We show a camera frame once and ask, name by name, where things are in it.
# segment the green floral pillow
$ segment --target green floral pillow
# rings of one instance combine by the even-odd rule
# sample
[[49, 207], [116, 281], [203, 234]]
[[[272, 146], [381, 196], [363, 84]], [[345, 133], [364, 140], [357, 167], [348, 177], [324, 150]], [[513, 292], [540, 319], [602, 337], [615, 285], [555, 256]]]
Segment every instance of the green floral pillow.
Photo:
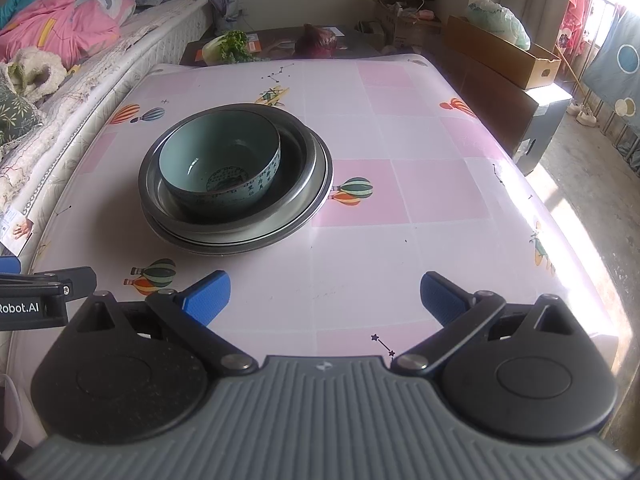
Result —
[[0, 63], [0, 155], [15, 147], [42, 120], [42, 113], [14, 92], [7, 65]]

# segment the pink floral cloth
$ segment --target pink floral cloth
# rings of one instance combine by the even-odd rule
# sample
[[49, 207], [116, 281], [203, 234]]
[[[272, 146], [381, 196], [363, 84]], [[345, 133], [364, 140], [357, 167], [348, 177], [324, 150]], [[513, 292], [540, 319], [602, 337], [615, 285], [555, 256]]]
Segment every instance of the pink floral cloth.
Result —
[[0, 61], [7, 62], [25, 46], [37, 46], [60, 56], [66, 69], [93, 56], [120, 37], [118, 23], [97, 0], [77, 7], [76, 0], [36, 0], [14, 15], [0, 30]]
[[564, 54], [578, 49], [578, 54], [582, 49], [582, 30], [586, 22], [586, 14], [589, 7], [587, 0], [569, 0], [566, 8], [560, 32], [558, 33], [558, 46]]

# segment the wooden stick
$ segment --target wooden stick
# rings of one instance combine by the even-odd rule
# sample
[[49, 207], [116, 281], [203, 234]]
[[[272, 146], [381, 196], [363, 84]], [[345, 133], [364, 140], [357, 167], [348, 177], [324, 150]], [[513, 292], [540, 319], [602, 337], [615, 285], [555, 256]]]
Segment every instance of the wooden stick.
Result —
[[560, 54], [560, 57], [561, 57], [562, 61], [564, 61], [565, 65], [567, 65], [567, 67], [569, 68], [569, 72], [571, 72], [571, 75], [574, 76], [575, 82], [577, 83], [578, 88], [580, 89], [580, 92], [582, 92], [582, 95], [584, 95], [586, 97], [587, 92], [585, 92], [584, 88], [582, 88], [582, 84], [580, 83], [580, 80], [578, 79], [578, 76], [575, 75], [574, 69], [571, 68], [571, 65], [569, 64], [569, 62], [564, 57], [564, 54], [562, 53], [562, 51], [558, 47], [558, 44], [554, 44], [554, 48], [555, 48], [556, 51], [558, 51], [558, 54]]

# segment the stacked bowls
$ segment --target stacked bowls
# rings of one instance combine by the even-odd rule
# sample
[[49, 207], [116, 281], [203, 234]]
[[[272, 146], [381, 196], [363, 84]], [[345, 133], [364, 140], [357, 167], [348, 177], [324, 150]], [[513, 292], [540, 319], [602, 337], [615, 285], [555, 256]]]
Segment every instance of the stacked bowls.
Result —
[[142, 209], [161, 238], [198, 254], [265, 247], [326, 200], [333, 168], [322, 140], [294, 116], [236, 104], [169, 128], [138, 174]]

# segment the white cable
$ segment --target white cable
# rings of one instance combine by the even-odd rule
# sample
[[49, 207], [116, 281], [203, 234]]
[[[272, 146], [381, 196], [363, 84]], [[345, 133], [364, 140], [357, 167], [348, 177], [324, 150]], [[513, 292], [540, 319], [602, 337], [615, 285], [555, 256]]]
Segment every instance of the white cable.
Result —
[[15, 448], [18, 446], [18, 442], [20, 442], [20, 437], [22, 436], [22, 405], [20, 404], [18, 390], [15, 389], [15, 384], [11, 380], [11, 377], [9, 377], [7, 374], [0, 374], [0, 378], [4, 379], [5, 386], [9, 387], [12, 396], [14, 396], [16, 416], [18, 418], [18, 428], [15, 430], [14, 436], [11, 437], [9, 444], [7, 444], [7, 446], [4, 448], [4, 451], [2, 452], [2, 458], [4, 458], [5, 460], [9, 460], [9, 457], [14, 453]]

